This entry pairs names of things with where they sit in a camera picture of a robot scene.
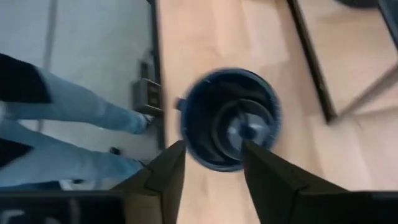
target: desk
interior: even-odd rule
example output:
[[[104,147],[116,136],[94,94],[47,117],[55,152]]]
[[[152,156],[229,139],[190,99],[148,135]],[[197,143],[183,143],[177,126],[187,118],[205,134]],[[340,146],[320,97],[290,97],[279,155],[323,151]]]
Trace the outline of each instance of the desk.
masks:
[[[374,187],[369,169],[382,165],[367,166],[372,152],[363,156],[357,121],[325,124],[285,0],[159,0],[157,11],[167,146],[180,139],[175,100],[212,69],[242,67],[280,98],[277,155],[350,190]],[[178,223],[259,223],[243,173],[214,172],[187,155]]]

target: blue jeans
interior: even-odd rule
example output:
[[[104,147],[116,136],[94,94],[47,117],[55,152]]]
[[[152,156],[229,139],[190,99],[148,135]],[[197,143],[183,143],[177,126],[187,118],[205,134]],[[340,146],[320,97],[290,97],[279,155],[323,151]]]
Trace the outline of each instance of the blue jeans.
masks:
[[[0,123],[0,138],[32,146],[33,150],[0,168],[0,187],[63,179],[126,179],[142,168],[134,159],[89,151],[20,125],[18,119],[50,119],[90,123],[131,134],[145,131],[146,121],[141,114],[113,105],[49,72],[39,71],[53,103],[6,103],[7,115]]]

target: leg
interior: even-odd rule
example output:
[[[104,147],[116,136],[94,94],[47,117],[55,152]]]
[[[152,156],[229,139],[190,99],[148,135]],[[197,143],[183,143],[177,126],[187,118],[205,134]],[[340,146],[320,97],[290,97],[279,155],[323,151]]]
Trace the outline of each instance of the leg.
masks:
[[[86,88],[47,71],[39,71],[53,103],[7,103],[11,119],[76,121],[132,134],[139,134],[145,130],[147,120],[142,114],[118,107]]]
[[[347,105],[334,120],[339,121],[341,118],[354,113],[370,101],[376,99],[382,93],[385,93],[398,82],[398,65],[394,65],[382,77],[378,78],[371,86],[365,89],[362,94],[355,98],[349,105]]]
[[[126,179],[142,168],[134,159],[89,151],[31,131],[17,121],[3,120],[0,136],[33,147],[0,169],[0,187],[62,179]]]

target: metal frame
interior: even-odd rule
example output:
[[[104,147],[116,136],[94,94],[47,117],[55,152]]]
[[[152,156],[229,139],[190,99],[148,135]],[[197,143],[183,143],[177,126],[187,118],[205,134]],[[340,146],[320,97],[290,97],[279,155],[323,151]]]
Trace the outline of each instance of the metal frame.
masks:
[[[151,18],[151,29],[152,29],[152,47],[153,47],[153,56],[154,56],[154,72],[155,72],[155,81],[162,86],[162,75],[161,75],[161,64],[160,64],[160,48],[159,48],[159,20],[158,20],[158,12],[157,12],[157,0],[148,1],[150,4],[150,18]],[[164,90],[161,88],[162,96],[164,96]],[[162,100],[162,110],[165,108],[165,99]],[[157,127],[157,143],[158,148],[163,150],[166,148],[165,141],[165,111],[163,114],[157,118],[156,121]]]
[[[398,64],[388,70],[381,78],[376,80],[371,86],[355,98],[342,112],[337,113],[331,102],[328,87],[324,81],[323,74],[320,70],[317,56],[313,45],[309,38],[309,32],[302,16],[302,11],[297,0],[287,0],[290,11],[293,15],[295,26],[303,45],[303,50],[307,58],[308,66],[311,71],[315,88],[317,89],[318,98],[320,100],[323,114],[328,124],[335,123],[342,118],[352,114],[354,111],[377,98],[380,94],[387,91],[390,87],[398,82]]]

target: black jacket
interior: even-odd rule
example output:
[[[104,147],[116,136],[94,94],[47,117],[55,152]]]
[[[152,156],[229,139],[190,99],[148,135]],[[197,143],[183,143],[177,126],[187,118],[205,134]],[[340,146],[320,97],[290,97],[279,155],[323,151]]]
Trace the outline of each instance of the black jacket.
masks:
[[[51,98],[33,65],[0,54],[0,101],[51,103]],[[0,135],[0,167],[31,149],[31,146],[1,139]]]

